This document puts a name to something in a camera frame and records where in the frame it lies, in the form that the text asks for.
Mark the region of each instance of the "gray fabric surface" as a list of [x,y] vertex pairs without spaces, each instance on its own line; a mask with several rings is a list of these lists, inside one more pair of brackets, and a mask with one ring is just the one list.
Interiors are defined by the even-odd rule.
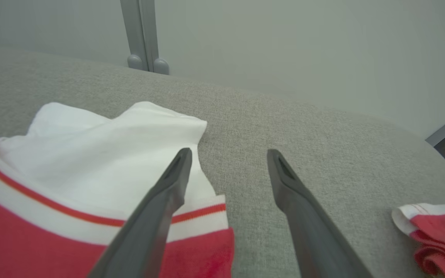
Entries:
[[423,277],[415,245],[390,219],[408,203],[445,203],[445,160],[389,123],[294,100],[40,53],[0,49],[0,137],[24,134],[48,102],[118,116],[148,100],[208,121],[203,171],[228,202],[233,276],[298,277],[265,154],[277,148],[378,278]]

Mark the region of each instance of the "white wall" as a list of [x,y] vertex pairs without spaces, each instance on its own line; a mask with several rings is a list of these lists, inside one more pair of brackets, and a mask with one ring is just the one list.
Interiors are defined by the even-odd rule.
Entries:
[[127,66],[120,0],[0,0],[0,46]]
[[445,0],[156,0],[175,76],[445,124]]

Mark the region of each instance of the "folded cloth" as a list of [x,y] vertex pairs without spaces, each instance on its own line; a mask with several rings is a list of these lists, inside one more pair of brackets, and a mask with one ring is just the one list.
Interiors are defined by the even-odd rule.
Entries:
[[422,245],[415,261],[423,271],[445,275],[445,205],[411,204],[392,211],[396,226]]
[[0,139],[0,277],[85,277],[184,147],[192,168],[161,277],[230,276],[226,200],[198,162],[206,124],[150,102],[113,120],[45,105],[26,136]]

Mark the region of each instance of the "white cloth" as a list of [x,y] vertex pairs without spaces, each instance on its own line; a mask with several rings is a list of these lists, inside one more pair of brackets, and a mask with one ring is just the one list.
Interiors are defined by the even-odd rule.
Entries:
[[193,154],[185,202],[215,196],[198,161],[206,125],[150,102],[114,119],[50,103],[27,135],[0,139],[0,167],[67,207],[127,219],[184,147]]

